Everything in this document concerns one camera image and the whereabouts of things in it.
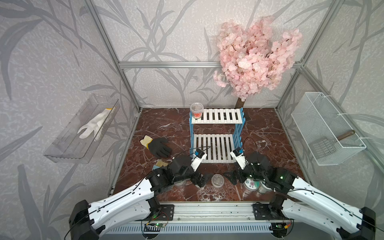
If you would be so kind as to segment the carrot lid seed container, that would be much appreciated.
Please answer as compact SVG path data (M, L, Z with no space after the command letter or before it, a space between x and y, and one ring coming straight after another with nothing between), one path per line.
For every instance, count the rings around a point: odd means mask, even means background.
M259 188L258 188L258 192L259 192L260 194L263 195L263 194L269 193L269 192L271 192L271 191L272 191L271 188L267 187L266 184L265 184L264 182L260 181L260 186L259 186Z

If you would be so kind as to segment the blue hand brush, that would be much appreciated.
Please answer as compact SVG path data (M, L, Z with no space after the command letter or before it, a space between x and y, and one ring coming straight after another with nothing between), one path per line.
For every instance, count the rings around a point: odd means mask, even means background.
M161 160L157 160L157 162L154 164L152 170L159 169L161 167L166 167L168 165L167 162L163 162Z

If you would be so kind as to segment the wooden handled brush in basket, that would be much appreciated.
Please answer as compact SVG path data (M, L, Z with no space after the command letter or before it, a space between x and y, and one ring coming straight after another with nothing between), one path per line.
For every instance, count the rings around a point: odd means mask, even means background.
M320 156L323 156L323 155L332 154L336 151L337 149L336 145L341 140L348 138L354 135L355 133L356 133L355 130L350 130L336 138L322 136L318 140L313 141L311 150L313 154L316 155L316 158L320 158Z

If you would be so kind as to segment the clear seed container red label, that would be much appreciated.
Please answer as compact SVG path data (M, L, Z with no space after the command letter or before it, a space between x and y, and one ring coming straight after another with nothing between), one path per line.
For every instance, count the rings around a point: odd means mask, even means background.
M193 103L190 107L192 117L196 120L200 119L204 112L204 106L201 103Z

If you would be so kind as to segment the blue white two-tier shelf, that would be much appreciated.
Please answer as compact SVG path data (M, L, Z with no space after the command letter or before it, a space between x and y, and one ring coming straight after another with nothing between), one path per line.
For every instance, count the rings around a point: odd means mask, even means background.
M200 119L195 119L190 113L190 153L195 154L197 149L203 150L208 156L203 164L232 164L236 160L231 152L236 148L242 148L242 131L246 122L244 109L203 109ZM194 133L195 125L224 125L235 126L233 133Z

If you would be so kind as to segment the white glove in tray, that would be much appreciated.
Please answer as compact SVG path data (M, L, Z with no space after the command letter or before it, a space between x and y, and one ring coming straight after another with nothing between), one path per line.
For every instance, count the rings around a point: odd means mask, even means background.
M107 117L114 111L114 109L104 109L101 113L97 114L88 123L83 125L79 130L78 134L83 131L79 136L80 139L86 139L91 134L94 134L94 141L99 141L102 138L103 125Z

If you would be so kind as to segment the clear acrylic wall tray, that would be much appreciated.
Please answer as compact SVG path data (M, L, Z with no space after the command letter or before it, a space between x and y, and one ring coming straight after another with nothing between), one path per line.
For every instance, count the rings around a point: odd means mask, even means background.
M44 156L54 163L89 163L120 106L117 98L92 94Z

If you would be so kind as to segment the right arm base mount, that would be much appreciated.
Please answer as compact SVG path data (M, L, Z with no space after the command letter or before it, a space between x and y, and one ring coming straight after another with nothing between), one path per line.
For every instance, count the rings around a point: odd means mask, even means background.
M262 204L257 202L252 205L255 220L282 221L287 220L282 213L282 207L275 204Z

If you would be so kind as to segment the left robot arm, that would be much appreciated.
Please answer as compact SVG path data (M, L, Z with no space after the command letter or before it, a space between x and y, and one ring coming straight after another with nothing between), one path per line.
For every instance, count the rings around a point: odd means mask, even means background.
M124 191L93 203L78 202L71 213L66 235L72 240L97 240L124 224L157 218L162 213L157 195L186 180L199 187L205 186L208 179L198 172L198 168L207 156L201 151L178 156L167 166L150 171Z

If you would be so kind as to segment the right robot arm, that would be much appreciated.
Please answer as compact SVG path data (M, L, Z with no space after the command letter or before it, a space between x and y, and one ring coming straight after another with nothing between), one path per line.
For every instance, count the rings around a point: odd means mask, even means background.
M260 182L276 192L268 205L253 204L257 220L300 221L333 236L336 240L373 240L376 237L376 213L339 201L316 189L297 174L271 166L267 156L253 152L248 156L240 148L231 152L236 169L225 173L233 184L247 179Z

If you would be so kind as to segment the strawberry lid seed container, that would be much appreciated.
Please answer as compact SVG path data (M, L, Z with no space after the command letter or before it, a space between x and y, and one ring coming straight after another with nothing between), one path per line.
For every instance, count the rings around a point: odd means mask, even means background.
M177 183L174 183L176 187L184 187L187 184L187 180L182 180Z

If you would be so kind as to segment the pink artificial blossom tree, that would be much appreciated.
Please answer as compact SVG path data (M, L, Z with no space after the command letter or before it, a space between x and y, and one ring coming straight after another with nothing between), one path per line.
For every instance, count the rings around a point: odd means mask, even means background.
M285 31L273 41L273 21L273 17L264 17L244 29L230 20L220 27L217 47L221 70L214 72L213 79L221 88L232 88L237 109L248 97L278 87L283 73L295 63L302 33L299 29Z

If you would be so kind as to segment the pink flower lid container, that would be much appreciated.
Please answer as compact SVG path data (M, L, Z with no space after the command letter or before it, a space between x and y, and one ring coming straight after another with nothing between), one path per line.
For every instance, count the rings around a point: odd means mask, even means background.
M249 194L252 192L256 192L260 187L260 182L252 179L246 179L243 183L243 187L245 193Z

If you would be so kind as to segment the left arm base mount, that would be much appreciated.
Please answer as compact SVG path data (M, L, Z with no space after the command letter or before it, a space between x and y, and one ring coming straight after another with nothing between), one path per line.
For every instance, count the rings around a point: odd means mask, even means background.
M158 211L150 213L144 221L172 221L174 219L175 205L161 204L160 206L161 208Z

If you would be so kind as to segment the black work glove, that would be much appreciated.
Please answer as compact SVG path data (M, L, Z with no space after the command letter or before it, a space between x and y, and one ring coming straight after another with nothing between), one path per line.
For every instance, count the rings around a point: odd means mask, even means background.
M144 136L140 140L142 146L150 151L150 153L158 159L166 159L171 156L172 149L167 146L167 138L151 138L150 136Z

